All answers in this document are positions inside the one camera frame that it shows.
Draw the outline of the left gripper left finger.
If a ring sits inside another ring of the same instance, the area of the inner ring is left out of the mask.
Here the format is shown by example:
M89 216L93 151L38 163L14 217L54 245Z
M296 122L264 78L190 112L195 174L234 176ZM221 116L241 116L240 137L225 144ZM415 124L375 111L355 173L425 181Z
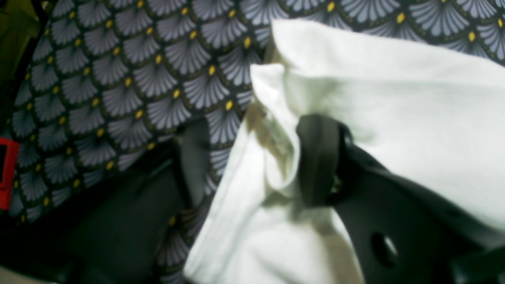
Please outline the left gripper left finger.
M58 284L143 281L171 217L205 196L209 124L200 118L126 171L54 209Z

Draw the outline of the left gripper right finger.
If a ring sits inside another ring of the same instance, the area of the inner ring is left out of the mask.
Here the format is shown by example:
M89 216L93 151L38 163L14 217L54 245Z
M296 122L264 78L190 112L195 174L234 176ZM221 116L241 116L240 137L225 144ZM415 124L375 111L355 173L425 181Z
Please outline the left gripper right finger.
M504 233L393 174L325 115L299 119L304 204L341 218L368 284L503 284Z

